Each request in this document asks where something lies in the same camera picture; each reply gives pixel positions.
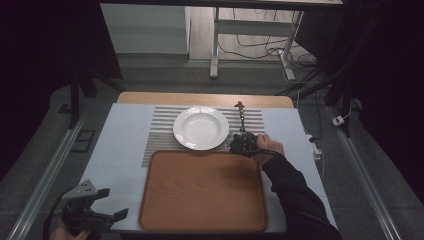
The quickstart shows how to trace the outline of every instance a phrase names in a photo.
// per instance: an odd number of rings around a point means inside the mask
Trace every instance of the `wooden floor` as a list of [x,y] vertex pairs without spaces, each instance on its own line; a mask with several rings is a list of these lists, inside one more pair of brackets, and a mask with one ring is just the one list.
[[[213,42],[213,8],[209,7],[191,7],[191,32],[190,32],[190,60],[210,60]],[[276,11],[276,10],[261,10],[261,9],[232,9],[221,8],[220,19],[242,19],[255,21],[279,21],[291,22],[292,11]],[[247,57],[242,57],[236,54],[225,53],[219,49],[218,57],[220,60],[255,60],[262,61],[280,61],[277,53],[274,51],[271,55],[267,55],[272,49],[283,48],[287,38],[283,37],[266,37],[266,36],[245,36],[245,35],[219,35],[218,42],[222,49],[227,52],[234,52]],[[262,44],[259,46],[246,46],[253,44]],[[290,51],[293,58],[297,60],[302,55],[308,54],[302,47],[296,43]]]

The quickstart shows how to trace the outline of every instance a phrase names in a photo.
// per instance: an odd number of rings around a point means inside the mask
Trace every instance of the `gray carpet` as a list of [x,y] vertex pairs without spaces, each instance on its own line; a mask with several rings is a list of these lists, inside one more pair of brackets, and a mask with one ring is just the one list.
[[[274,95],[291,86],[284,81],[279,64],[222,62],[218,79],[210,80],[207,63],[138,58],[121,58],[120,63],[124,77],[120,83],[131,91]],[[300,69],[295,74],[299,79],[307,72],[307,69]],[[118,93],[104,83],[96,81],[96,85],[99,94],[82,127],[80,141],[74,143],[73,151],[69,153],[27,239],[41,238],[42,222],[55,198],[63,190],[79,182],[109,109],[118,97]],[[319,116],[322,119],[322,138],[317,141],[317,145],[323,150],[325,157],[324,161],[317,162],[317,168],[322,174],[324,164],[324,187],[343,239],[386,239],[336,129],[330,122],[326,107],[322,104],[324,95],[325,92],[317,94],[320,115],[314,95],[297,104],[305,129],[315,137],[320,135]],[[0,236],[7,236],[11,231],[68,127],[69,114],[60,109],[63,104],[69,104],[69,97],[67,88],[53,94],[50,110],[42,125],[15,166],[0,183]],[[399,227],[401,236],[410,240],[423,239],[423,205],[378,144],[363,130],[356,111],[351,114],[350,129],[352,139]],[[87,138],[92,138],[91,144],[85,141]],[[120,238],[117,234],[105,234],[102,239]]]

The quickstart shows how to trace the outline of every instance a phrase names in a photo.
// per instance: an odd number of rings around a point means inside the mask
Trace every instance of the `white wall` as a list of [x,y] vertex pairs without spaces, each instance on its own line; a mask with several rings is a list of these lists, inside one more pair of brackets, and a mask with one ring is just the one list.
[[101,8],[116,53],[188,53],[188,7],[101,4]]

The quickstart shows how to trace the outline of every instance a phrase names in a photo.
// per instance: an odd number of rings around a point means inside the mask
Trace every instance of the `wooden tray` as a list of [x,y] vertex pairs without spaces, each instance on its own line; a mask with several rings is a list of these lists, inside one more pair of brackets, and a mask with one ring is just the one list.
[[158,151],[151,158],[139,224],[164,231],[264,230],[259,166],[227,152]]

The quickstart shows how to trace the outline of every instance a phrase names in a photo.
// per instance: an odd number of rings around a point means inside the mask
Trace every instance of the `power strip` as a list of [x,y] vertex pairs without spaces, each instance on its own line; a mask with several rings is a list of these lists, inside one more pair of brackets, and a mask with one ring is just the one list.
[[322,157],[322,150],[317,148],[317,145],[314,142],[310,142],[309,139],[312,138],[311,134],[306,134],[306,138],[308,139],[308,142],[311,144],[311,152],[312,157],[315,161],[321,160]]

